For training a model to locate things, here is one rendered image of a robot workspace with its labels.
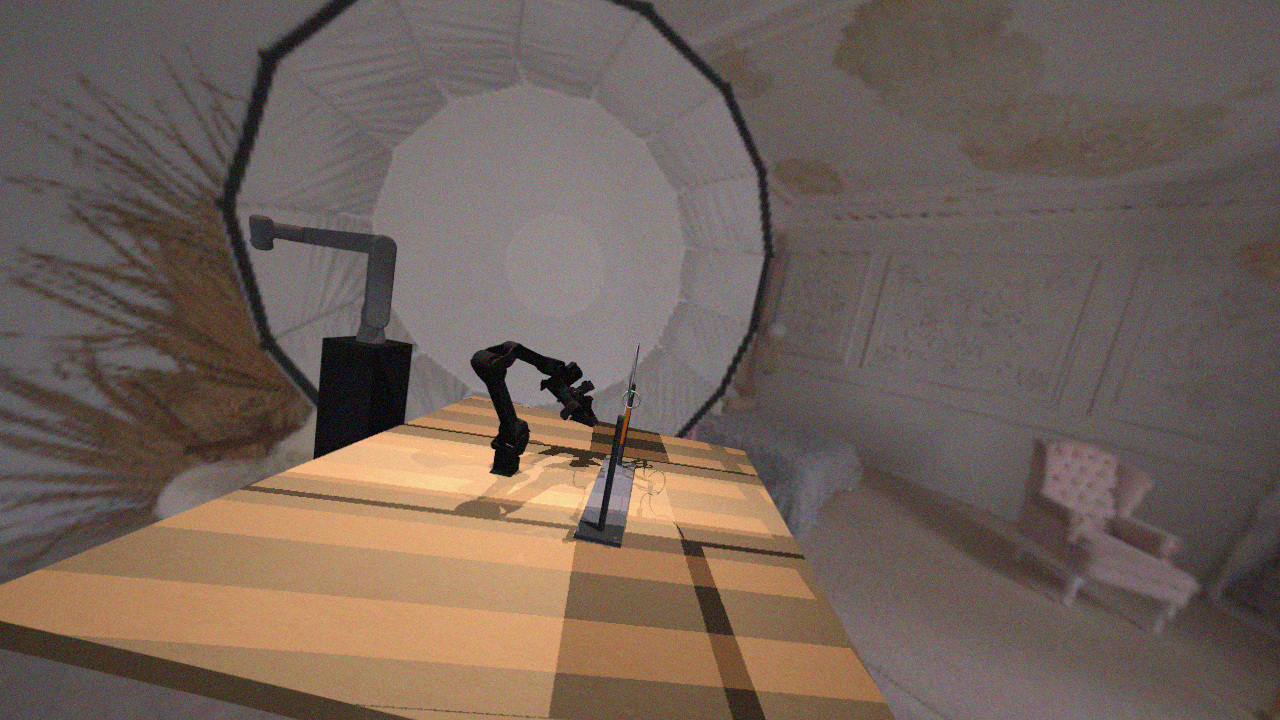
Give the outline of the orange bar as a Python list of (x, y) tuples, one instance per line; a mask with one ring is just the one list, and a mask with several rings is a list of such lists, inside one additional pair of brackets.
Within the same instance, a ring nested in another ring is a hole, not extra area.
[[(631, 391), (631, 392), (632, 392), (632, 393), (635, 393), (635, 395), (637, 395), (637, 392), (635, 392), (635, 391)], [(627, 395), (627, 393), (628, 393), (628, 391), (627, 391), (627, 392), (625, 392), (625, 395)], [(623, 405), (625, 405), (625, 395), (622, 396), (622, 404), (623, 404)], [(634, 407), (637, 407), (637, 406), (639, 406), (639, 404), (640, 404), (640, 401), (641, 401), (641, 398), (640, 398), (640, 396), (639, 396), (639, 395), (637, 395), (637, 398), (639, 398), (639, 401), (637, 401), (637, 405), (636, 405), (636, 406), (634, 406)], [(622, 430), (622, 436), (621, 436), (621, 441), (620, 441), (620, 445), (623, 445), (623, 441), (625, 441), (625, 432), (626, 432), (626, 428), (627, 428), (627, 424), (628, 424), (628, 416), (630, 416), (630, 413), (631, 413), (631, 409), (634, 409), (634, 407), (628, 407), (628, 406), (627, 406), (627, 410), (626, 410), (626, 414), (625, 414), (625, 424), (623, 424), (623, 430)]]

